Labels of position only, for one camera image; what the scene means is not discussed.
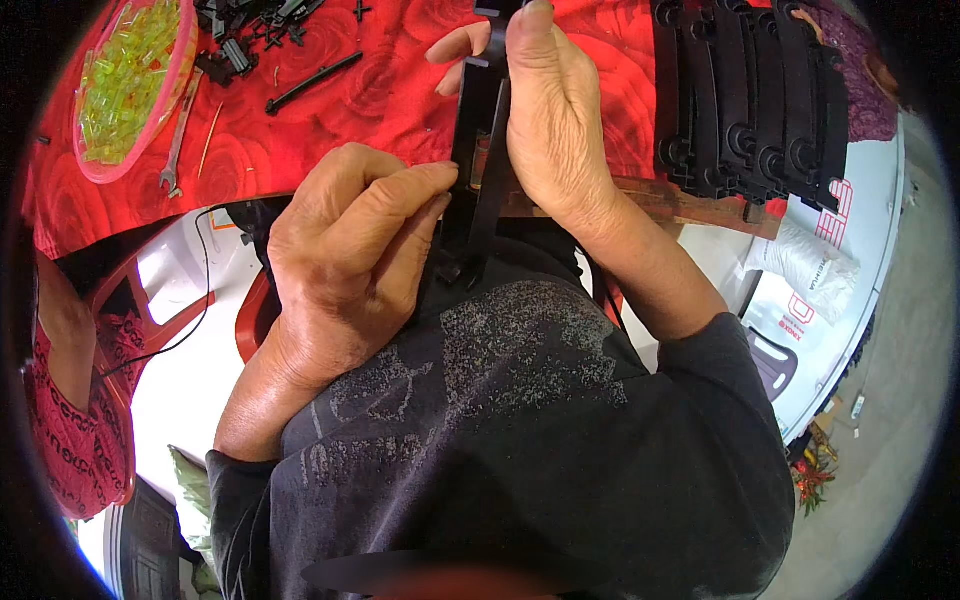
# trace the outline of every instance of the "stack of black plastic parts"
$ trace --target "stack of black plastic parts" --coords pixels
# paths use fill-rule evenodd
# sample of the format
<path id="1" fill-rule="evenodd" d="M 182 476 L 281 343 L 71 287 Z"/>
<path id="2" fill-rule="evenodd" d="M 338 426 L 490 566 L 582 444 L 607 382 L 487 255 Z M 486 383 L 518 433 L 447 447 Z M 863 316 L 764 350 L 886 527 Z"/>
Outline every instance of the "stack of black plastic parts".
<path id="1" fill-rule="evenodd" d="M 836 212 L 829 188 L 847 163 L 847 87 L 840 53 L 795 17 L 800 8 L 651 0 L 655 163 L 684 192 L 753 205 L 794 194 Z"/>

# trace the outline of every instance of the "black t-shirt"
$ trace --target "black t-shirt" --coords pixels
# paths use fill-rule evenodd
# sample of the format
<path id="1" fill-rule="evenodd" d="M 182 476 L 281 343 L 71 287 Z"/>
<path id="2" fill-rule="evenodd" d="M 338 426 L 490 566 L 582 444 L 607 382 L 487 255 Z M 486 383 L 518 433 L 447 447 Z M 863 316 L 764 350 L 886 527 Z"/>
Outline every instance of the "black t-shirt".
<path id="1" fill-rule="evenodd" d="M 335 598 L 300 572 L 465 543 L 606 565 L 605 598 L 749 598 L 780 567 L 794 493 L 742 325 L 643 367 L 569 271 L 498 240 L 483 282 L 419 317 L 287 425 L 283 459 L 207 454 L 227 598 Z"/>

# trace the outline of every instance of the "forearm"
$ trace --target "forearm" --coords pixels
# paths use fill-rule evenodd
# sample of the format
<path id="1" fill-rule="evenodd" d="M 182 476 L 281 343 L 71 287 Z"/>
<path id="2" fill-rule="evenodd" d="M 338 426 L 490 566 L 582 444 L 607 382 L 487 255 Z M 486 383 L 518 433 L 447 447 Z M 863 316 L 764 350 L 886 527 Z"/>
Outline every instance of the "forearm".
<path id="1" fill-rule="evenodd" d="M 723 298 L 680 244 L 623 193 L 593 214 L 569 221 L 567 230 L 616 278 L 656 339 L 689 337 L 727 312 Z"/>
<path id="2" fill-rule="evenodd" d="M 283 429 L 333 380 L 303 386 L 287 372 L 274 330 L 241 373 L 217 425 L 213 447 L 232 459 L 262 463 L 280 457 Z"/>

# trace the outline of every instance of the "white plastic bag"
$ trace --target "white plastic bag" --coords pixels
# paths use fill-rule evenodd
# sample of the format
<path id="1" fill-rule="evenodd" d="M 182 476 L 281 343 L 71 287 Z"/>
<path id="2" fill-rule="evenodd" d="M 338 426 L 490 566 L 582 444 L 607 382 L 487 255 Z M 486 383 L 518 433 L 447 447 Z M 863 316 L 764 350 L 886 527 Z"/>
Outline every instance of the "white plastic bag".
<path id="1" fill-rule="evenodd" d="M 859 264 L 786 217 L 776 241 L 754 239 L 744 269 L 782 276 L 831 325 L 847 309 L 860 273 Z"/>

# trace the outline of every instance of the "purple lace fabric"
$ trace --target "purple lace fabric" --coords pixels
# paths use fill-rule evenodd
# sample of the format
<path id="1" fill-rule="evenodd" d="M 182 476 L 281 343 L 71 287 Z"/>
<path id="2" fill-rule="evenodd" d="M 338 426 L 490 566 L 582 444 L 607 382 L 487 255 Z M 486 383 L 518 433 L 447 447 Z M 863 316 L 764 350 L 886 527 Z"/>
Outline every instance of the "purple lace fabric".
<path id="1" fill-rule="evenodd" d="M 883 95 L 864 64 L 874 47 L 873 38 L 829 0 L 820 0 L 820 8 L 806 11 L 824 31 L 824 42 L 843 55 L 840 72 L 850 92 L 850 143 L 890 141 L 897 134 L 897 106 Z"/>

